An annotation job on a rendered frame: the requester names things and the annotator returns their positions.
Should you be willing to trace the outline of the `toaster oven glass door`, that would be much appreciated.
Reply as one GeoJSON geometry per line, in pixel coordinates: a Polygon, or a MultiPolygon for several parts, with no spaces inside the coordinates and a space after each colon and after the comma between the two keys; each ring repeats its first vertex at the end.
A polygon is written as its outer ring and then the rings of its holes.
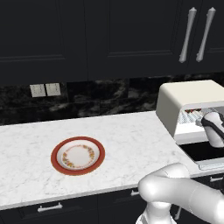
{"type": "Polygon", "coordinates": [[[185,143],[178,147],[202,171],[224,169],[224,147],[214,148],[209,142],[185,143]]]}

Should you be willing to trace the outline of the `black wall cupboard door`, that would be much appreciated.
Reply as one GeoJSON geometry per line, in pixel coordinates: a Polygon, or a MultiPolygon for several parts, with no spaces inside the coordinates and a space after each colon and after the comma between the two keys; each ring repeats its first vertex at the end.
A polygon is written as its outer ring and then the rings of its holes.
{"type": "Polygon", "coordinates": [[[87,78],[83,0],[0,0],[0,86],[87,78]]]}
{"type": "Polygon", "coordinates": [[[204,58],[201,62],[196,61],[199,70],[205,72],[224,70],[224,0],[203,0],[200,21],[202,35],[199,39],[199,47],[207,21],[207,11],[212,7],[216,12],[207,36],[204,58]]]}
{"type": "Polygon", "coordinates": [[[189,10],[202,0],[84,0],[91,81],[184,74],[189,10]]]}

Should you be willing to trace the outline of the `red rimmed patterned plate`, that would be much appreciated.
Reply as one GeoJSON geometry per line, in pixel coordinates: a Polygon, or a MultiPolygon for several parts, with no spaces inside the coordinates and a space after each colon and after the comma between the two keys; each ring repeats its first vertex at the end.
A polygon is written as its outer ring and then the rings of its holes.
{"type": "Polygon", "coordinates": [[[79,176],[96,170],[104,158],[105,150],[99,141],[88,136],[76,136],[55,146],[51,163],[62,174],[79,176]]]}

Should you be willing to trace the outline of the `white wall socket plate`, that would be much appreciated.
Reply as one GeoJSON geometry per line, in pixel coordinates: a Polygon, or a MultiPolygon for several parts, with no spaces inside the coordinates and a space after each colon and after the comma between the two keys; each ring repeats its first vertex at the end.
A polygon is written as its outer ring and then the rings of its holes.
{"type": "Polygon", "coordinates": [[[60,84],[59,83],[48,83],[45,85],[48,96],[60,95],[60,84]]]}
{"type": "Polygon", "coordinates": [[[45,97],[46,91],[43,84],[30,85],[32,97],[45,97]]]}

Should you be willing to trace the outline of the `cream toaster oven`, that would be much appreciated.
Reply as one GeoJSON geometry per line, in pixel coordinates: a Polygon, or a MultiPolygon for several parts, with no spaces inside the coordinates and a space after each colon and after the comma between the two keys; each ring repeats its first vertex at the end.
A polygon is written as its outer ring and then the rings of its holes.
{"type": "Polygon", "coordinates": [[[209,112],[224,115],[224,87],[213,80],[165,83],[159,88],[156,114],[176,144],[206,142],[195,121],[209,112]],[[201,109],[187,114],[187,109],[201,109]]]}

